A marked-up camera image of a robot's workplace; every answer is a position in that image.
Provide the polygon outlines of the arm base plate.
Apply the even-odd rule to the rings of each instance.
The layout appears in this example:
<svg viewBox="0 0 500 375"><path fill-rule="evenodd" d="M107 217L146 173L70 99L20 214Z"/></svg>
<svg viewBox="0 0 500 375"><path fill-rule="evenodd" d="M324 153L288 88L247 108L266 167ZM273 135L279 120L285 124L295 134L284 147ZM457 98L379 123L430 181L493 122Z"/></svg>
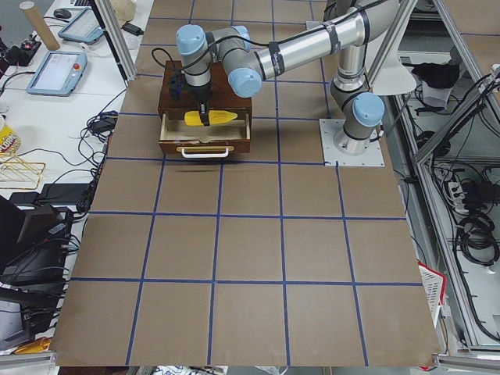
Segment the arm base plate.
<svg viewBox="0 0 500 375"><path fill-rule="evenodd" d="M357 141L344 132L344 119L320 119L319 122L325 166L384 166L375 128L366 140Z"/></svg>

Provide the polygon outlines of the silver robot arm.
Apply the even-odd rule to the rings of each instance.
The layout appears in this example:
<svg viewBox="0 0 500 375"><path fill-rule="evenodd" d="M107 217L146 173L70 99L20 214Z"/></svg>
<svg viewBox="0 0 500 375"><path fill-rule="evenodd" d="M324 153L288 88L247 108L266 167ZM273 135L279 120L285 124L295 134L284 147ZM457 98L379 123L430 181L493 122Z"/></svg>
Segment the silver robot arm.
<svg viewBox="0 0 500 375"><path fill-rule="evenodd" d="M334 142L346 155L361 155L374 140L371 134L384 115L381 98L368 89L366 47L390 28L399 9L397 1L329 1L318 26L263 43L258 51L251 50L253 42L244 26L206 31L196 24L183 25L176 32L180 62L164 77L169 96L188 100L193 110L184 114L186 123L209 127L215 123L210 116L221 107L213 94L212 66L221 66L234 95L251 98L263 81L339 54L330 90L345 122Z"/></svg>

